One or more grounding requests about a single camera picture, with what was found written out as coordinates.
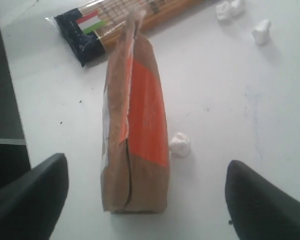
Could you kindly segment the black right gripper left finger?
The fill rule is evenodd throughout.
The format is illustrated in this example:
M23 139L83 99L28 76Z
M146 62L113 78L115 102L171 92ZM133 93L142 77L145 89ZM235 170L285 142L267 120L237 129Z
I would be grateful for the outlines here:
M68 189L68 164L61 153L1 188L0 240L48 240Z

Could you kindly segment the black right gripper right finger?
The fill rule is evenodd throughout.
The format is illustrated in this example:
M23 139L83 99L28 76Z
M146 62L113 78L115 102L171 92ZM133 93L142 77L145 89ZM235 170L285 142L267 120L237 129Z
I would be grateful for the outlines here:
M300 240L300 202L242 161L228 165L226 204L239 239Z

